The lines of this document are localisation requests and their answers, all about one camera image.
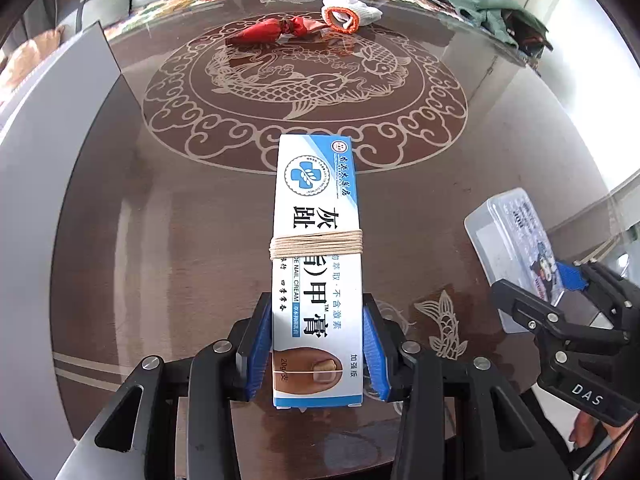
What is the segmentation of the blue white ointment box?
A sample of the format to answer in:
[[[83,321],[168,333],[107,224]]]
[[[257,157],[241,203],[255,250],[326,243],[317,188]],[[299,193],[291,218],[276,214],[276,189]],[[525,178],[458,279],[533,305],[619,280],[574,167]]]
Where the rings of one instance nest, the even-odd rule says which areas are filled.
[[[352,142],[281,136],[270,243],[272,386],[279,410],[361,404],[361,255]]]

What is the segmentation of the red foil packet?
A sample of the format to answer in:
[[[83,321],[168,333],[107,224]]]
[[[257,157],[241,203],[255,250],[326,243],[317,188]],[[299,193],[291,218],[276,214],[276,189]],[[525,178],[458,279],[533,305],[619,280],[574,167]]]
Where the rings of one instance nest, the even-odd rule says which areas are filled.
[[[292,18],[265,18],[235,32],[224,42],[229,46],[276,44],[284,36],[306,38],[328,28],[325,22],[301,15],[295,15]]]

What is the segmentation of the white glove orange cuff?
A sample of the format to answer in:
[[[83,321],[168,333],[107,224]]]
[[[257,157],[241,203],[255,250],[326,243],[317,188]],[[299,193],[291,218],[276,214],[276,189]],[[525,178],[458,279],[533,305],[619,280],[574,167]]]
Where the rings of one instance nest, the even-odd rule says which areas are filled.
[[[334,32],[351,35],[361,27],[376,23],[383,12],[360,0],[322,0],[323,21]]]

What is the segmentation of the white cardboard box tray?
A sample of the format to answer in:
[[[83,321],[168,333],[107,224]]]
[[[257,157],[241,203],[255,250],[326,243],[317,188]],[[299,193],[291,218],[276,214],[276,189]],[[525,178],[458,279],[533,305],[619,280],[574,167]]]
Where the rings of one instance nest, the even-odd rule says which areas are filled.
[[[33,479],[54,478],[74,447],[53,365],[52,258],[76,160],[119,77],[93,24],[1,107],[1,435]]]

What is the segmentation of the green cloth on sofa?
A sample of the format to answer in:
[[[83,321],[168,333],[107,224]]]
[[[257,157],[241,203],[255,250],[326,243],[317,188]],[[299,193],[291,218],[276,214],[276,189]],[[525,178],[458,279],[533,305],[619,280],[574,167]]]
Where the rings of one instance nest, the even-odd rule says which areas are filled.
[[[544,49],[553,50],[546,25],[514,0],[447,1],[462,18],[530,58],[540,58]]]

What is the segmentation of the pink blanket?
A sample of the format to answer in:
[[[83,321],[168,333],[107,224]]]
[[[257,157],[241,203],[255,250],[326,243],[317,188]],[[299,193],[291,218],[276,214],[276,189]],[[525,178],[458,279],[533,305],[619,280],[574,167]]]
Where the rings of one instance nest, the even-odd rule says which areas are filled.
[[[6,102],[21,82],[61,44],[63,26],[46,30],[21,44],[1,71],[0,102]]]

